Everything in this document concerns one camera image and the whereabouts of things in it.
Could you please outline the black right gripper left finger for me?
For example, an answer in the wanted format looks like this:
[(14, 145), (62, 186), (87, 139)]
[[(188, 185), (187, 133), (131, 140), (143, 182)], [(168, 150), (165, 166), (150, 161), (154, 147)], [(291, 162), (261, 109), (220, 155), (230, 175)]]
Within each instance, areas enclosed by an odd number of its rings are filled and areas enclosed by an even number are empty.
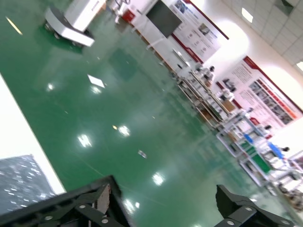
[(113, 175), (0, 217), (2, 227), (129, 227)]

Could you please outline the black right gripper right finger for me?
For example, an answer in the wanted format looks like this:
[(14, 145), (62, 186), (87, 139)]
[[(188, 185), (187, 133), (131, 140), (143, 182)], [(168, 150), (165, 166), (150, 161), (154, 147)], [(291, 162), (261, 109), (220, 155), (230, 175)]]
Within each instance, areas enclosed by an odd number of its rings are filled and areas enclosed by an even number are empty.
[(248, 197), (231, 193), (224, 185), (216, 186), (218, 211), (223, 220), (215, 227), (293, 227), (294, 223), (259, 208)]

